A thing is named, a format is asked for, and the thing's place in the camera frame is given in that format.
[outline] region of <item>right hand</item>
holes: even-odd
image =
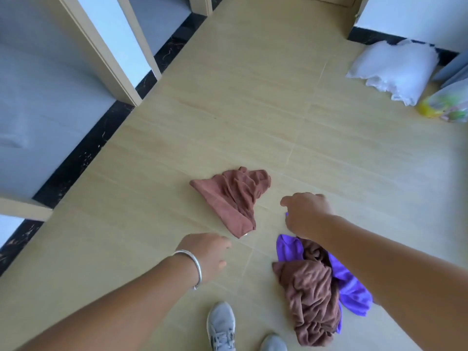
[[[314,240],[314,235],[322,230],[325,218],[335,215],[333,207],[322,194],[295,193],[284,196],[280,204],[288,208],[288,229],[304,239]]]
[[[187,250],[195,255],[202,269],[202,282],[205,283],[214,279],[226,267],[223,257],[230,247],[229,238],[216,233],[202,233],[184,236],[176,250]]]

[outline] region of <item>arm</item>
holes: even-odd
[[[468,272],[338,217],[323,195],[281,200],[286,224],[345,265],[425,351],[468,344]]]
[[[230,246],[228,238],[217,234],[191,234],[184,237],[177,250],[189,250],[196,256],[206,282],[225,267],[222,256]],[[167,257],[142,276],[45,330],[19,350],[137,350],[197,282],[198,271],[188,256],[178,253]]]

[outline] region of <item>finger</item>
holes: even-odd
[[[291,196],[290,195],[285,195],[281,201],[279,202],[279,204],[282,206],[282,207],[287,207],[289,205],[289,202],[291,201]]]
[[[227,265],[227,262],[224,260],[219,261],[218,269],[221,271],[223,268],[225,268]]]
[[[220,241],[221,241],[221,246],[223,246],[223,247],[226,248],[226,249],[231,248],[232,242],[231,242],[231,240],[230,240],[228,237],[226,237],[226,236],[220,236],[220,238],[221,238],[221,239],[220,239]]]

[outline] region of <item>silver bracelet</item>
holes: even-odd
[[[186,254],[195,263],[196,269],[198,270],[198,283],[195,287],[193,287],[193,289],[197,289],[200,286],[200,283],[202,283],[202,268],[200,267],[200,264],[198,263],[198,260],[196,259],[195,255],[188,250],[177,250],[175,253],[172,254],[172,256],[174,256],[175,254]]]

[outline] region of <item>foot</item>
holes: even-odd
[[[218,302],[211,308],[206,320],[206,330],[213,351],[235,351],[235,318],[228,302]]]
[[[286,343],[276,334],[268,335],[260,345],[260,351],[287,351]]]

